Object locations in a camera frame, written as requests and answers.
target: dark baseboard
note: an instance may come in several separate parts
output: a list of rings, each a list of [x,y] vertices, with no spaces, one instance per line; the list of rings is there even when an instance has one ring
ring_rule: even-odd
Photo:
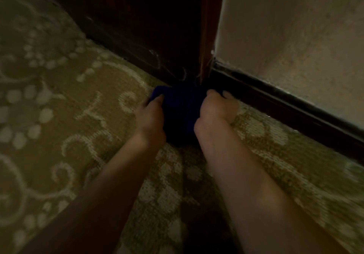
[[[280,89],[214,62],[208,83],[364,165],[364,131]]]

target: beige carpet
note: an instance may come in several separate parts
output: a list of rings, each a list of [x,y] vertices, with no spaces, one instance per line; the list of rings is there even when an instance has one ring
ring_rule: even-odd
[[[126,142],[162,84],[85,39],[42,0],[0,0],[0,252],[21,249]],[[241,104],[234,128],[279,185],[352,253],[364,252],[364,169]],[[201,152],[166,145],[117,253],[234,241]]]

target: textured wall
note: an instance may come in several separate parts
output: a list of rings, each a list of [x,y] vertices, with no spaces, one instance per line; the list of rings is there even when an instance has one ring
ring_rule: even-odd
[[[363,0],[224,0],[216,57],[364,128]]]

